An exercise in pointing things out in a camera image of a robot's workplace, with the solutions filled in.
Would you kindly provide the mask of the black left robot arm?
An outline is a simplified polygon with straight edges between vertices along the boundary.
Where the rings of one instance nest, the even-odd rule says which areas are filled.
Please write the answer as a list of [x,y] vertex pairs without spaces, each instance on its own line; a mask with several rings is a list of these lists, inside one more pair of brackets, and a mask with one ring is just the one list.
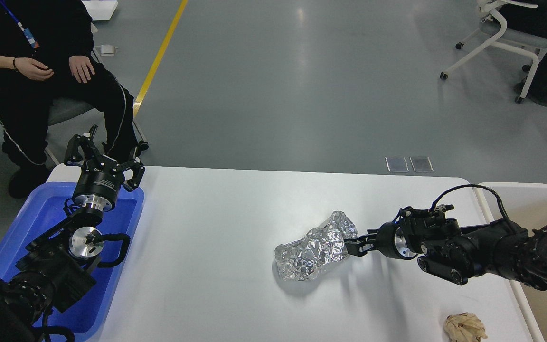
[[18,274],[0,278],[0,342],[49,342],[53,335],[75,340],[69,327],[49,325],[54,310],[63,313],[97,283],[96,268],[113,268],[128,253],[131,238],[124,232],[104,234],[97,227],[115,208],[121,188],[137,189],[145,173],[139,158],[119,163],[94,144],[97,125],[74,135],[64,163],[82,173],[63,207],[66,218],[26,245]]

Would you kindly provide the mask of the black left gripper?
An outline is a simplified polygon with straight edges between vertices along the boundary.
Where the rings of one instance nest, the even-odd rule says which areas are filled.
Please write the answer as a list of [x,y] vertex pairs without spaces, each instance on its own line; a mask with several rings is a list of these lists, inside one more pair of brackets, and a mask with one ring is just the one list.
[[146,168],[139,158],[141,151],[138,147],[135,147],[129,159],[121,164],[112,159],[104,159],[94,143],[97,129],[98,126],[93,125],[88,132],[70,138],[64,165],[82,167],[82,173],[72,195],[74,204],[98,210],[113,210],[121,186],[126,191],[133,192],[139,187]]

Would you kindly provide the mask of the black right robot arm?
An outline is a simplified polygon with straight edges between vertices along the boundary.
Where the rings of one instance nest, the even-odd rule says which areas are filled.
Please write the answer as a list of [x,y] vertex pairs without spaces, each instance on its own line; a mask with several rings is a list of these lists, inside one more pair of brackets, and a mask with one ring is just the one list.
[[427,209],[401,208],[393,221],[346,238],[345,249],[357,257],[379,251],[388,258],[416,258],[422,271],[456,285],[490,273],[547,291],[547,225],[529,235],[510,220],[499,194],[492,194],[501,218],[488,224],[460,227],[446,216],[453,205],[436,198]]

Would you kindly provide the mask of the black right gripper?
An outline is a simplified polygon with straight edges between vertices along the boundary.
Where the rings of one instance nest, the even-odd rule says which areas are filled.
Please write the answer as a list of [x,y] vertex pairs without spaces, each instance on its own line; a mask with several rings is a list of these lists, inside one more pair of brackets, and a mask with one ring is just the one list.
[[418,255],[409,249],[401,228],[393,222],[386,222],[378,229],[368,229],[357,240],[345,240],[345,249],[348,255],[356,257],[363,257],[371,251],[399,260],[412,260]]

